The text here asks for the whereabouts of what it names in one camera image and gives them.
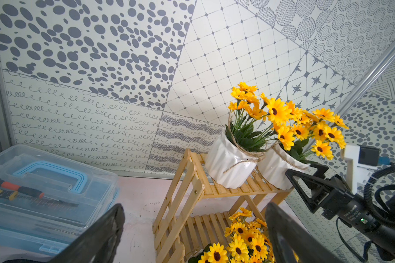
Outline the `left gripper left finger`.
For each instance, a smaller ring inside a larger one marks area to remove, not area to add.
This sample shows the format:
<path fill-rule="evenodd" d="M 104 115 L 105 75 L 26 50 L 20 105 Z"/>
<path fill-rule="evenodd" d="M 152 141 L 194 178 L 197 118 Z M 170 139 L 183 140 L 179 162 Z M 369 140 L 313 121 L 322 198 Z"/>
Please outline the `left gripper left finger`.
<path fill-rule="evenodd" d="M 53 254 L 52 258 L 7 259 L 7 263 L 112 263 L 124 231 L 122 204 L 112 206 L 83 230 L 50 219 L 26 219 L 1 230 L 1 244 Z"/>

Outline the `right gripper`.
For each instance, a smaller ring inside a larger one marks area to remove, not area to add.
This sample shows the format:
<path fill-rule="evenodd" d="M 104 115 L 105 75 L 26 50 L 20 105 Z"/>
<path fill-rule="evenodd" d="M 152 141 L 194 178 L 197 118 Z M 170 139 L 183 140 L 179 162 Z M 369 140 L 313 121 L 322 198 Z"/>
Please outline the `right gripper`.
<path fill-rule="evenodd" d="M 334 216 L 348 227 L 353 227 L 369 240 L 365 242 L 363 254 L 358 254 L 339 234 L 339 238 L 350 252 L 359 260 L 368 259 L 368 251 L 373 244 L 383 260 L 395 260 L 395 229 L 379 221 L 379 217 L 370 212 L 368 202 L 359 194 L 350 193 L 342 177 L 336 175 L 326 179 L 329 167 L 314 161 L 308 161 L 315 168 L 314 174 L 288 169 L 286 177 L 311 213 L 315 213 L 322 202 L 323 216 Z"/>

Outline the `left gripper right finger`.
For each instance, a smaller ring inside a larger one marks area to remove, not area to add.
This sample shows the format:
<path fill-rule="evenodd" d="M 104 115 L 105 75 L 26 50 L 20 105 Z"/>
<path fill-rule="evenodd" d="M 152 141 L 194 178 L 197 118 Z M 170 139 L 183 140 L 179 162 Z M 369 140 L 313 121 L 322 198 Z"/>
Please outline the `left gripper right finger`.
<path fill-rule="evenodd" d="M 277 204 L 266 206 L 265 218 L 273 255 L 277 263 L 339 263 L 341 260 L 324 248 Z"/>

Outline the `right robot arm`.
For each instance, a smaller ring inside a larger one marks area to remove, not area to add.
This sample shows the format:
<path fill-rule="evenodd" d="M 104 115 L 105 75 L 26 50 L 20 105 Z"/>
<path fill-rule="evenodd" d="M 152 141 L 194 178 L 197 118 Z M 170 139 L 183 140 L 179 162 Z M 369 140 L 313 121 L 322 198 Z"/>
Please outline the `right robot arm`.
<path fill-rule="evenodd" d="M 285 173 L 311 213 L 323 209 L 322 216 L 335 219 L 362 233 L 368 241 L 363 255 L 359 255 L 347 242 L 344 245 L 362 263 L 368 260 L 368 250 L 375 244 L 383 261 L 395 260 L 395 184 L 374 190 L 374 185 L 395 173 L 395 164 L 371 175 L 364 186 L 363 195 L 352 194 L 343 177 L 324 176 L 328 167 L 313 163 L 313 175 L 288 169 Z"/>

